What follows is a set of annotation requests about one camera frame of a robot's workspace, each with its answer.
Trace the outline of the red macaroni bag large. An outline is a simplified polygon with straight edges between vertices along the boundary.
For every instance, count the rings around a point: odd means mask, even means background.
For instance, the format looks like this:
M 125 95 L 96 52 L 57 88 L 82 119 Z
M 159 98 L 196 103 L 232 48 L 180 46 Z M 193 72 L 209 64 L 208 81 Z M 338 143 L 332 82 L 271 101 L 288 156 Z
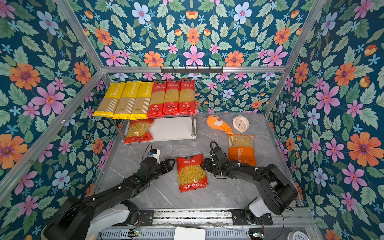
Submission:
M 201 167 L 203 161 L 203 154 L 177 158 L 178 181 L 181 193 L 202 189 L 208 185 L 206 171 Z

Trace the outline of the orange macaroni bag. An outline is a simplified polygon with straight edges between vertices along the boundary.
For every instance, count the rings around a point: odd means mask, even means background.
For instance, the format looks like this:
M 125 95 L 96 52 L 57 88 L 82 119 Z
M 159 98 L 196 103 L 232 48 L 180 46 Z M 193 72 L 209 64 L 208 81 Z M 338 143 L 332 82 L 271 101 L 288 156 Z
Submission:
M 254 135 L 228 135 L 229 137 L 229 159 L 236 160 L 242 164 L 257 166 L 254 149 Z

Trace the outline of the red macaroni bag small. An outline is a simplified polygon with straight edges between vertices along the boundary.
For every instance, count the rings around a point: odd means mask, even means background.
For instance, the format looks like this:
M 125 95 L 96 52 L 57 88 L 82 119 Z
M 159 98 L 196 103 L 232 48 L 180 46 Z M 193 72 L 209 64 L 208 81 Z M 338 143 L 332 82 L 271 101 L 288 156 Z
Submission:
M 153 137 L 149 130 L 154 124 L 153 119 L 132 120 L 128 127 L 128 133 L 124 144 L 142 143 L 152 141 Z

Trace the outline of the red spaghetti pack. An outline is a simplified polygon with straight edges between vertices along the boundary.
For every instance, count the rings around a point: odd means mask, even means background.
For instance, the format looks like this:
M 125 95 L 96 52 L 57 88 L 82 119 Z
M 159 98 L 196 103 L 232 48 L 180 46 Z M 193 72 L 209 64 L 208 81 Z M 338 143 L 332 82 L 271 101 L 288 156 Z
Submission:
M 148 110 L 148 119 L 160 119 L 164 117 L 163 107 L 165 103 L 165 94 L 167 82 L 155 82 L 152 89 L 152 96 Z
M 178 115 L 194 115 L 195 113 L 195 81 L 182 79 Z
M 178 80 L 168 80 L 165 93 L 163 115 L 176 116 L 179 113 L 181 82 Z

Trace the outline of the yellow spaghetti pack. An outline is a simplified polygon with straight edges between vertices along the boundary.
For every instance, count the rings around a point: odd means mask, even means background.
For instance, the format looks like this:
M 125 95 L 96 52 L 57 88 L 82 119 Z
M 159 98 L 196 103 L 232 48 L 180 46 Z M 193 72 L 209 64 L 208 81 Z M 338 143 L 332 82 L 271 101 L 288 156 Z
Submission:
M 98 109 L 94 112 L 94 117 L 112 118 L 122 97 L 125 86 L 126 83 L 111 84 Z
M 142 82 L 130 115 L 130 120 L 148 118 L 154 82 Z
M 131 116 L 141 81 L 127 82 L 113 116 L 114 120 L 128 120 Z

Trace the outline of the red spaghetti pack front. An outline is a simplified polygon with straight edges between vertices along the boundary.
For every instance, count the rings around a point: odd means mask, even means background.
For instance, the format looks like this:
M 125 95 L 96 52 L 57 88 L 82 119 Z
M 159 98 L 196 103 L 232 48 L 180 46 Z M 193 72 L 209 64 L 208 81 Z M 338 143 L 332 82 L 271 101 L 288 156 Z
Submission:
M 195 113 L 195 81 L 182 79 L 178 115 L 194 115 Z

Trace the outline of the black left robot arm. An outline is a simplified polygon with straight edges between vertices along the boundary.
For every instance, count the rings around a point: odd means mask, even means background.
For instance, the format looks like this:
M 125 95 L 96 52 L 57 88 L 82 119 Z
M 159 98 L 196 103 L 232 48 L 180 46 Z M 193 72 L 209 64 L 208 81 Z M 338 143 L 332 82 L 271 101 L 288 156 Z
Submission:
M 147 157 L 140 169 L 120 184 L 91 197 L 71 197 L 51 218 L 43 230 L 48 240 L 85 240 L 92 236 L 91 222 L 113 207 L 122 204 L 129 208 L 129 199 L 136 197 L 150 186 L 150 182 L 174 169 L 176 160 Z

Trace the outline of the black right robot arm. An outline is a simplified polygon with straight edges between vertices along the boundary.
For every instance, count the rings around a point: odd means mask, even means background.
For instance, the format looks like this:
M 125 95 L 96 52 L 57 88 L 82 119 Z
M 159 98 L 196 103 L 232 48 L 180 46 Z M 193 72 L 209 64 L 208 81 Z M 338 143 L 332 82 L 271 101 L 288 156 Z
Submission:
M 205 158 L 201 167 L 214 174 L 215 178 L 240 179 L 256 186 L 260 197 L 245 207 L 245 218 L 252 225 L 266 214 L 281 215 L 299 196 L 296 187 L 274 165 L 253 167 L 236 160 L 230 160 L 215 141 L 210 142 L 211 158 Z

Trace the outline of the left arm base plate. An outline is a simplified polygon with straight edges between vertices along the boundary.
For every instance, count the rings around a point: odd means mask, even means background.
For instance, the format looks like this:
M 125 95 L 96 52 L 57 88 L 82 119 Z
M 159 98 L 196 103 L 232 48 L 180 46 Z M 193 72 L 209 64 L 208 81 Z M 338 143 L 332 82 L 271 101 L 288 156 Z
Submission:
M 134 227 L 152 226 L 154 220 L 154 210 L 138 210 L 134 213 Z

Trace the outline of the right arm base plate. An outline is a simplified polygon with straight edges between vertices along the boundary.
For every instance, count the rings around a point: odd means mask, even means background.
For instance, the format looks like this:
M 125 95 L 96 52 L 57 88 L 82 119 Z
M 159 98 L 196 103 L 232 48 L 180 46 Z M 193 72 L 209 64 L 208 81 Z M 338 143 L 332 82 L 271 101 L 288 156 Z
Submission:
M 261 217 L 254 216 L 248 210 L 230 209 L 232 214 L 233 225 L 235 226 L 272 226 L 273 219 L 271 214 L 267 213 Z

